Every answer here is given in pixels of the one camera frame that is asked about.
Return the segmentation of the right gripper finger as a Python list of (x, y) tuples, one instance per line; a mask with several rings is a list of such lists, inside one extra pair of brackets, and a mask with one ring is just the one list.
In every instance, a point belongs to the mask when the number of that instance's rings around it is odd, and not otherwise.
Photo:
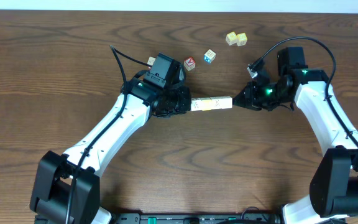
[(248, 110), (253, 110), (253, 111), (259, 111), (260, 108), (258, 106), (254, 106), (252, 104), (252, 101), (233, 101), (232, 99), (232, 104), (234, 106), (238, 106), (238, 107), (241, 107), (241, 108), (245, 108), (245, 109), (248, 109)]
[(239, 94), (237, 94), (233, 101), (250, 101), (252, 99), (252, 87), (245, 86)]

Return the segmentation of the wooden block with M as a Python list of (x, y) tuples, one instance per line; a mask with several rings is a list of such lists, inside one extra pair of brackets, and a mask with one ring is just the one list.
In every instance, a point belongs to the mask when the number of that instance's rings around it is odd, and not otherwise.
[(220, 99), (220, 105), (222, 109), (232, 108), (232, 98), (230, 96), (224, 96)]

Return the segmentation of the wooden A block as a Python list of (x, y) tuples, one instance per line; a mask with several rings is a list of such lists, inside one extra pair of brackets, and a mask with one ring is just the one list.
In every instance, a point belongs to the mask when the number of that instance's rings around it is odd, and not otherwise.
[(201, 111), (203, 108), (201, 98), (192, 98), (191, 99), (191, 110), (192, 111)]

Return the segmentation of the yellow top block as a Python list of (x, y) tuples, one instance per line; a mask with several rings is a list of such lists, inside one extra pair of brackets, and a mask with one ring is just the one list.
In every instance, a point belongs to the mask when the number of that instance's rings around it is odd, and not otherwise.
[(201, 98), (200, 106), (202, 111), (209, 111), (213, 108), (213, 102), (211, 98)]

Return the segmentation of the wooden block with figure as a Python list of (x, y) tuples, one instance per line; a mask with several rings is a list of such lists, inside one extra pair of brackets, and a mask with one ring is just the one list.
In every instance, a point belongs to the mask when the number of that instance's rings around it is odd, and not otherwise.
[(212, 103), (211, 108), (213, 110), (219, 110), (222, 108), (220, 100), (221, 100), (221, 97), (211, 97), (211, 103)]

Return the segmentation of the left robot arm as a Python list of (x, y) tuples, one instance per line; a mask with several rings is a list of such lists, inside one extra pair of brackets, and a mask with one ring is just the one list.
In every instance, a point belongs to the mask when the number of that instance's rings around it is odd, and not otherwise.
[(190, 110), (182, 63), (164, 54), (126, 80), (110, 112), (63, 154), (40, 160), (30, 199), (35, 223), (110, 223), (101, 206), (100, 178), (122, 145), (152, 116), (169, 118)]

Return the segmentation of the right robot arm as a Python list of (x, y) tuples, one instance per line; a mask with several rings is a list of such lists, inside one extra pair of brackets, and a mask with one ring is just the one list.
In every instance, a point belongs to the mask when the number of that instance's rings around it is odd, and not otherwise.
[(236, 106), (272, 111), (289, 103), (306, 116), (323, 159), (309, 194), (282, 207), (282, 223), (328, 223), (358, 216), (358, 131), (334, 96), (322, 69), (309, 68), (302, 47), (277, 54), (277, 82), (271, 82), (259, 58), (247, 69), (250, 81), (234, 98)]

